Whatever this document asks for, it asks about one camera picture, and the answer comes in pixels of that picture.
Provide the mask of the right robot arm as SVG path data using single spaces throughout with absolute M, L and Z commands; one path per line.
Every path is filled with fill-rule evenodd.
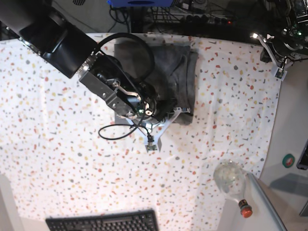
M 154 54 L 138 36 L 116 33 L 95 42 L 44 0 L 3 0 L 0 20 L 62 74 L 79 74 L 80 82 L 119 116 L 130 119 L 134 129 L 143 127 L 146 119 L 160 122 L 176 111 L 176 99 L 158 99 L 146 82 L 155 68 Z M 131 77 L 119 60 L 102 51 L 104 44 L 119 38 L 135 41 L 148 54 L 149 68 L 140 77 Z

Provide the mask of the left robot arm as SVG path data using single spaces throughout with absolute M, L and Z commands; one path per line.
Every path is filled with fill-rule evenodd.
M 265 43 L 279 64 L 301 62 L 295 54 L 308 54 L 308 2 L 306 0 L 259 0 L 263 10 Z

